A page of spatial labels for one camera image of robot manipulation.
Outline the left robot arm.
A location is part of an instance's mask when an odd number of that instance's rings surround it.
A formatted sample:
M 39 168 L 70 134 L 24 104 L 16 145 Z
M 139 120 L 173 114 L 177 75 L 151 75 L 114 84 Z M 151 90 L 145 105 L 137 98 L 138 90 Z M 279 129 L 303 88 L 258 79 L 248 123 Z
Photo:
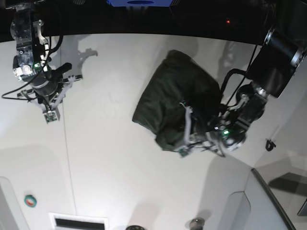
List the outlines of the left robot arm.
M 241 147 L 251 124 L 263 115 L 268 97 L 281 95 L 306 55 L 306 40 L 289 38 L 271 27 L 259 54 L 246 71 L 230 70 L 221 87 L 211 95 L 197 96 L 186 108 L 186 150 L 202 148 L 224 157 L 224 150 Z M 243 75 L 250 83 L 239 87 L 236 103 L 228 106 L 221 100 L 234 74 Z

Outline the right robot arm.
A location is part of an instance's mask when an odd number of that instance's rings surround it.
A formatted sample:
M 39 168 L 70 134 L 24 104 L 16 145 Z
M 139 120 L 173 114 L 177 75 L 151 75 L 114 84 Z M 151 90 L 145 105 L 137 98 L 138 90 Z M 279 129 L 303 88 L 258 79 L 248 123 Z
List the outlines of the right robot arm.
M 39 102 L 50 102 L 63 91 L 63 74 L 71 70 L 72 64 L 64 63 L 57 69 L 49 66 L 51 54 L 60 48 L 63 35 L 55 47 L 43 36 L 44 21 L 35 10 L 39 3 L 38 0 L 7 0 L 4 7 L 15 11 L 10 27 L 16 41 L 13 74 L 24 86 L 31 87 L 25 94 L 34 93 Z

